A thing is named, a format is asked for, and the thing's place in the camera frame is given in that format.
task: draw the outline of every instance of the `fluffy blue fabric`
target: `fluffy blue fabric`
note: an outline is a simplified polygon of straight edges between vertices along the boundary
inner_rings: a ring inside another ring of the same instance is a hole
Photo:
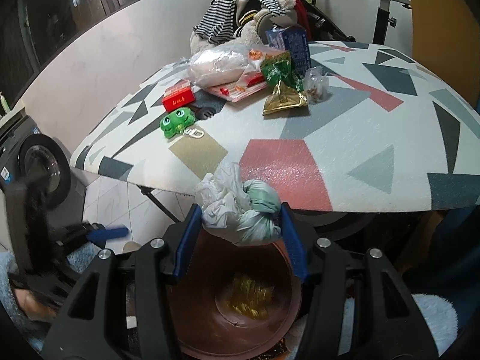
[[[99,250],[97,246],[88,243],[70,254],[67,259],[75,271],[82,273]],[[8,280],[9,273],[18,273],[15,258],[10,252],[0,252],[0,302],[2,302],[18,330],[22,332],[30,345],[40,352],[49,325],[30,321],[23,311],[18,308]]]
[[[457,338],[458,321],[457,312],[452,304],[436,295],[413,295],[415,302],[420,309],[423,318],[431,331],[431,335],[437,345],[438,353],[441,355]],[[342,335],[338,354],[341,355],[350,350],[353,334],[353,311],[355,309],[354,299],[347,299],[343,314]],[[285,360],[293,360],[302,339],[303,330],[307,323],[307,317],[303,316],[296,321],[285,336],[286,347],[290,354]]]

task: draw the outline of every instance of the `white keychain clip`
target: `white keychain clip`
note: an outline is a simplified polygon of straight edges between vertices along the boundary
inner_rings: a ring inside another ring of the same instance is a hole
[[[201,138],[205,135],[205,133],[201,130],[197,130],[196,128],[186,128],[184,131],[183,131],[183,135],[188,135],[189,137],[192,137],[192,138]]]

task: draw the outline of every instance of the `blue sticker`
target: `blue sticker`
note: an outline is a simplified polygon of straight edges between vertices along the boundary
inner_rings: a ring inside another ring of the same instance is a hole
[[[6,184],[9,184],[11,182],[11,174],[10,172],[8,171],[7,168],[3,168],[0,172],[0,176],[2,176],[2,178],[5,180],[5,183]]]

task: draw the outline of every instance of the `green frog plush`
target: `green frog plush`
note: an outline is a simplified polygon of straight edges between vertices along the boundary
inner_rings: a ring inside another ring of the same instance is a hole
[[[176,134],[182,134],[193,123],[195,123],[195,115],[192,110],[181,107],[165,116],[160,122],[160,128],[164,132],[165,138],[172,138]]]

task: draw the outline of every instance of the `washing machine door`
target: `washing machine door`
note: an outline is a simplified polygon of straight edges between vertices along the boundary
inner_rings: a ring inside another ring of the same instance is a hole
[[[67,198],[71,186],[70,166],[63,150],[52,138],[43,134],[29,135],[20,148],[18,162],[23,176],[38,164],[49,176],[47,209],[53,210]]]

